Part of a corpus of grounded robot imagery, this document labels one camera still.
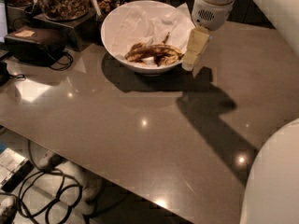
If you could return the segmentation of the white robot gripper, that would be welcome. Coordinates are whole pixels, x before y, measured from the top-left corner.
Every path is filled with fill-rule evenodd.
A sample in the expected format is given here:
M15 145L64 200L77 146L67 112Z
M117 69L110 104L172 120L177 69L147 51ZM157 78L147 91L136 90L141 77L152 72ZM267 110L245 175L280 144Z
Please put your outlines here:
M232 11L233 3L233 0L194 0L192 21L201 26L196 26L190 33L182 60L183 69L193 70L195 62L208 44L208 30L215 31L223 26Z

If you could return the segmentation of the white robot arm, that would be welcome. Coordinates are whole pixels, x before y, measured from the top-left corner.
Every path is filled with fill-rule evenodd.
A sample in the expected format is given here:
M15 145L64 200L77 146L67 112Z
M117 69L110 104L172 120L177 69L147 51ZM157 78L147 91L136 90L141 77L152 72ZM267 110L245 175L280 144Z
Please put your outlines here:
M299 0L253 0L279 31L235 34L224 27L235 0L194 0L192 19L216 31L211 60L222 83L204 67L179 99L208 149L201 224L299 224Z

